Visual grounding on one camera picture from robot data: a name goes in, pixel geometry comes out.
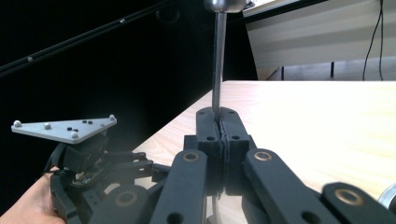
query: black cable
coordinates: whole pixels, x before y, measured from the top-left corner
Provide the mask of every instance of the black cable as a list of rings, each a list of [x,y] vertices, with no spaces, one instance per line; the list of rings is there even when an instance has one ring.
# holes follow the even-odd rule
[[[373,46],[373,42],[374,42],[374,37],[375,37],[375,33],[376,33],[376,29],[378,28],[378,24],[379,24],[379,22],[381,21],[381,19],[383,18],[383,11],[382,11],[382,5],[383,5],[383,0],[380,0],[380,10],[379,10],[379,16],[378,16],[378,21],[376,22],[376,25],[375,25],[375,28],[374,28],[374,32],[373,32],[373,36],[372,36],[372,40],[371,40],[371,43],[370,43],[370,48],[369,48],[369,51],[367,52],[367,56],[366,56],[366,60],[364,61],[364,68],[363,68],[363,75],[362,75],[362,80],[364,81],[364,74],[365,74],[365,72],[366,72],[366,66],[367,66],[367,60],[368,60],[368,58],[369,58],[369,55],[370,55],[370,51],[371,51],[371,48],[372,48],[372,46]],[[382,36],[382,34],[383,34],[383,23],[381,23],[381,55],[380,55],[380,64],[381,64],[381,58],[382,58],[382,43],[383,43],[383,36]],[[383,80],[382,79],[382,71],[381,71],[381,65],[380,65],[380,77],[381,77],[381,80]]]
[[[383,11],[383,4],[384,4],[384,0],[380,0],[380,5],[381,5],[381,9],[380,9],[380,15],[381,15],[381,50],[379,53],[379,77],[381,78],[381,81],[384,80],[384,78],[382,77],[382,48],[384,47],[384,11]]]

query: metal plate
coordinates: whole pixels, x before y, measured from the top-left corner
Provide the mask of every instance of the metal plate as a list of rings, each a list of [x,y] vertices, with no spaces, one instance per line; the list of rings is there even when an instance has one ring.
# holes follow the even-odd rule
[[[78,144],[97,133],[106,131],[116,123],[117,119],[113,115],[106,119],[76,119],[36,123],[21,123],[16,120],[11,126],[11,130],[14,133],[27,134],[67,144]]]

